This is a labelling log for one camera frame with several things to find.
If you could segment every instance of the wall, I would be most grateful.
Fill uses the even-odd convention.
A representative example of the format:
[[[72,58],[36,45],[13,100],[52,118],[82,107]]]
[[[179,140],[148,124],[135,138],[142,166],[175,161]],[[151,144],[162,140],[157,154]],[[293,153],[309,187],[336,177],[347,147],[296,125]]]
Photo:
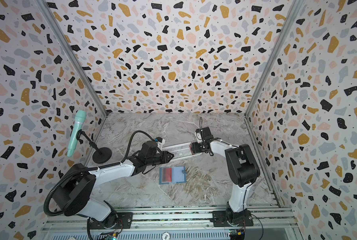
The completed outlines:
[[[245,112],[288,0],[52,0],[109,112]]]
[[[357,1],[301,12],[249,114],[304,239],[357,239]]]
[[[65,156],[79,109],[98,134],[104,117],[37,7],[0,1],[0,240],[38,237],[48,191],[88,151]]]

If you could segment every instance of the teal microphone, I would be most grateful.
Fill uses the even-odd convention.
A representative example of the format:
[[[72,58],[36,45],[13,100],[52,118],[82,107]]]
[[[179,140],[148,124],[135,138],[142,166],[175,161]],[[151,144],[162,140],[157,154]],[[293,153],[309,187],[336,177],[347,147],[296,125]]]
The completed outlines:
[[[69,145],[68,145],[68,153],[67,156],[71,157],[76,150],[77,145],[77,132],[82,129],[82,125],[85,122],[86,112],[83,110],[78,110],[76,113],[76,117],[74,118],[74,127],[72,131],[72,135],[70,136]]]

